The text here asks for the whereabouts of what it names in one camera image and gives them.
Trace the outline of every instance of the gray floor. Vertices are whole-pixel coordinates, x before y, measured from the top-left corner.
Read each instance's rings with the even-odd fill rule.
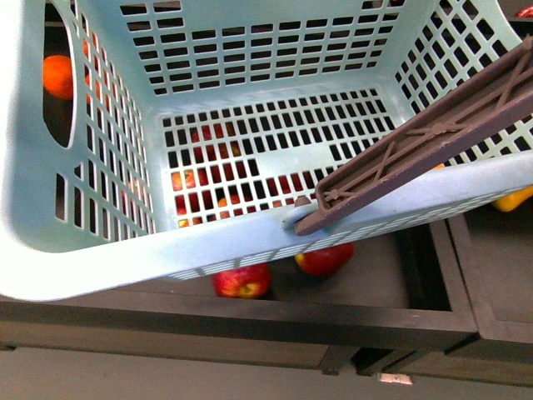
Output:
[[[316,371],[17,349],[0,352],[2,400],[533,399],[533,389],[415,378],[412,387]]]

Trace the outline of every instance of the apple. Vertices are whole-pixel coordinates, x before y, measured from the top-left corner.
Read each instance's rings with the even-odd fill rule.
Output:
[[[200,183],[200,186],[206,186],[209,183],[209,180],[207,179],[207,173],[205,169],[198,169],[198,182]],[[194,177],[194,172],[191,169],[187,169],[183,175],[185,176],[185,186],[187,189],[192,189],[197,186],[197,181]],[[171,175],[172,179],[172,188],[174,189],[174,192],[179,192],[183,190],[183,179],[182,175],[179,172],[175,172]],[[204,206],[206,208],[212,208],[212,199],[211,194],[209,192],[204,192],[202,194]],[[189,194],[189,202],[191,204],[192,211],[199,211],[200,210],[200,203],[198,202],[198,195],[196,193]],[[184,208],[185,207],[185,197],[184,196],[178,196],[176,197],[176,205],[178,208]]]
[[[533,18],[533,6],[527,6],[522,8],[516,13],[515,17],[518,18]]]
[[[281,192],[283,194],[289,194],[292,193],[291,185],[289,184],[289,180],[285,176],[278,177],[278,182],[280,183]],[[297,175],[294,175],[292,177],[292,183],[294,184],[294,191],[295,192],[301,192],[303,190],[303,187],[301,185],[300,178]],[[268,186],[268,191],[272,196],[277,196],[279,191],[277,190],[276,186],[276,180],[273,178],[266,180],[266,185]]]
[[[187,210],[184,207],[183,208],[179,207],[177,209],[177,215],[187,215]],[[198,225],[200,223],[202,223],[202,219],[200,217],[194,217],[192,219],[192,225]],[[181,219],[180,221],[178,221],[177,224],[180,228],[186,228],[189,226],[189,220]]]
[[[304,273],[316,278],[326,278],[344,267],[352,258],[353,253],[353,245],[344,243],[322,250],[297,254],[294,258]]]
[[[214,125],[215,130],[215,137],[216,138],[224,138],[224,132],[222,131],[222,125],[220,123]],[[200,134],[198,133],[197,129],[194,129],[191,135],[191,141],[193,143],[200,143],[203,141],[210,141],[213,139],[211,129],[204,125],[202,127],[202,138],[200,138]],[[233,157],[239,157],[241,156],[241,149],[239,148],[238,142],[231,142],[230,143],[230,149],[232,150]],[[216,161],[217,160],[217,152],[215,150],[215,146],[212,144],[209,144],[206,146],[207,151],[207,159],[209,161]],[[218,151],[220,153],[220,158],[229,158],[230,153],[227,150],[227,145],[225,143],[218,143]],[[193,148],[194,157],[197,160],[197,163],[203,163],[204,158],[202,154],[202,148],[201,147],[195,147]]]
[[[270,288],[271,274],[266,262],[212,275],[220,298],[259,298]]]
[[[244,197],[244,201],[245,201],[245,202],[250,202],[251,199],[248,198],[248,197]],[[232,195],[230,196],[230,202],[232,202],[232,204],[240,204],[240,203],[241,203],[241,198],[240,198],[239,195],[237,195],[237,194],[232,194]],[[219,208],[223,208],[223,207],[226,207],[226,206],[227,206],[227,199],[226,199],[225,197],[223,197],[223,198],[221,198],[221,199],[218,201],[218,207],[219,207]],[[247,211],[248,211],[249,213],[253,213],[253,212],[256,211],[256,208],[255,208],[255,207],[249,207],[249,208],[247,209]],[[237,215],[242,215],[242,214],[243,214],[243,212],[242,212],[241,209],[237,209],[237,210],[235,210],[235,215],[236,215],[236,216],[237,216]],[[226,218],[229,218],[229,217],[230,217],[230,213],[229,213],[229,211],[222,211],[222,212],[220,213],[220,218],[221,218],[221,219],[226,219]]]
[[[198,182],[201,186],[206,186],[209,183],[209,180],[207,179],[207,174],[204,169],[198,169]],[[183,175],[185,176],[185,186],[187,189],[192,189],[197,186],[196,179],[194,178],[194,172],[191,169],[187,169]],[[174,192],[179,192],[180,190],[183,190],[183,181],[182,181],[182,175],[179,172],[175,172],[171,175],[172,179],[172,188],[174,189]]]

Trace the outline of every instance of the light blue plastic basket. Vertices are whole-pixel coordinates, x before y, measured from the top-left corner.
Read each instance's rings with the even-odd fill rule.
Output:
[[[291,230],[316,209],[295,198],[520,43],[496,0],[51,3],[75,69],[66,147],[42,118],[45,2],[0,5],[7,296],[195,278],[448,218],[533,184],[527,118],[327,229]],[[174,191],[173,173],[196,186]],[[246,201],[217,206],[231,194]]]

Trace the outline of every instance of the brown plastic handle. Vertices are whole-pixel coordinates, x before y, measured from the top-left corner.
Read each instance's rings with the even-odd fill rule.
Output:
[[[313,233],[533,113],[533,38],[431,104],[316,186],[318,210],[296,223]]]

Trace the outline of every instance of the handle hole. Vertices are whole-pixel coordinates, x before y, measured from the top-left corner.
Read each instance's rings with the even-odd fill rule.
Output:
[[[68,98],[74,71],[66,62],[71,58],[69,37],[62,16],[51,3],[45,5],[42,117],[52,138],[66,148],[72,134],[73,99]]]

